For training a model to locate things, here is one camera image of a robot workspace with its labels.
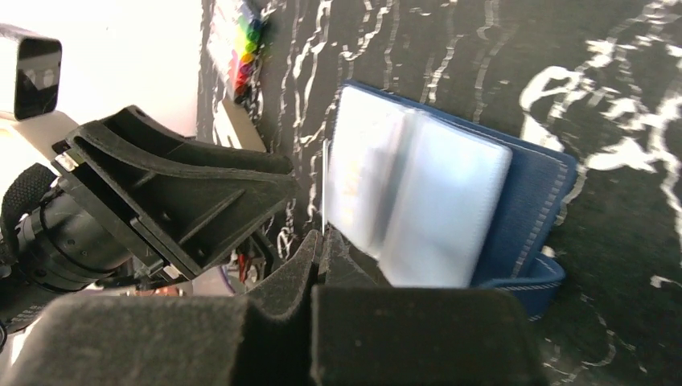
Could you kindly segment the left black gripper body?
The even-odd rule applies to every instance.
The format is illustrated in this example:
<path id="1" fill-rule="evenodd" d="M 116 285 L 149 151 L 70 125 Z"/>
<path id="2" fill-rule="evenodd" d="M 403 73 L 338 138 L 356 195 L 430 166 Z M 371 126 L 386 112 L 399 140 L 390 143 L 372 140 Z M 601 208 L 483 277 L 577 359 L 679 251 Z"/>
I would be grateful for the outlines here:
<path id="1" fill-rule="evenodd" d="M 64 139 L 50 145 L 61 172 L 60 194 L 50 201 L 50 240 L 70 261 L 99 277 L 147 277 L 167 285 L 191 280 L 193 261 L 181 261 L 142 221 L 144 216 L 114 189 Z"/>

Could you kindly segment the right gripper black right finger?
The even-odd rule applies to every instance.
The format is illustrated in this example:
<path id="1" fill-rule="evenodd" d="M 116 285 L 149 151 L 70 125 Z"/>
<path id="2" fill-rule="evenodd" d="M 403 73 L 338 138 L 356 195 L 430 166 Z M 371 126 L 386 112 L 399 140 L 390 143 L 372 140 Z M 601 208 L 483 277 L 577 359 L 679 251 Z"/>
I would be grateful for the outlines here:
<path id="1" fill-rule="evenodd" d="M 520 303 L 496 289 L 376 285 L 325 233 L 326 280 L 311 292 L 317 385 L 546 385 Z"/>

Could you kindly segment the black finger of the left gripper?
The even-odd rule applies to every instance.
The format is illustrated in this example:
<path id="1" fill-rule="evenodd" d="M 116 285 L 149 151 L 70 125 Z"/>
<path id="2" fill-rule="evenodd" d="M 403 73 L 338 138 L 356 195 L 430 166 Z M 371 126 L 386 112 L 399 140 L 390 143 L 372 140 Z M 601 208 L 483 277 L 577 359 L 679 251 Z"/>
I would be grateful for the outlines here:
<path id="1" fill-rule="evenodd" d="M 296 190 L 288 175 L 194 166 L 149 154 L 104 125 L 82 125 L 67 137 L 89 164 L 181 261 L 199 276 L 216 265 Z"/>
<path id="2" fill-rule="evenodd" d="M 288 157 L 243 150 L 185 138 L 144 114 L 136 105 L 100 119 L 107 129 L 137 148 L 166 160 L 194 166 L 214 166 L 288 175 Z"/>

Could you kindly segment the navy blue card holder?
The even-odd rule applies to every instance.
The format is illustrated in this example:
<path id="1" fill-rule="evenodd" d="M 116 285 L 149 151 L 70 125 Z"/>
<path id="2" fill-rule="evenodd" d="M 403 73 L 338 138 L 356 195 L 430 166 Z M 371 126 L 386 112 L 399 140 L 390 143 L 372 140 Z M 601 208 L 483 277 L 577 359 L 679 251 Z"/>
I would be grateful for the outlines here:
<path id="1" fill-rule="evenodd" d="M 349 80 L 321 216 L 390 285 L 503 290 L 534 321 L 565 279 L 542 249 L 576 179 L 568 154 Z"/>

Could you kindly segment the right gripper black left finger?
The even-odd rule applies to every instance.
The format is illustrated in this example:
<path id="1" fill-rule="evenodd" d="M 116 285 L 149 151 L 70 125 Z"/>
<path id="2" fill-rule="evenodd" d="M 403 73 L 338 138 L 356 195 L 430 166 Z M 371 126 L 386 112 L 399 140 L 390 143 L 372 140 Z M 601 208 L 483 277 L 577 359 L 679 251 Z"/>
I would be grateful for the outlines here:
<path id="1" fill-rule="evenodd" d="M 4 385 L 312 385 L 323 236 L 235 297 L 71 296 L 35 324 Z"/>

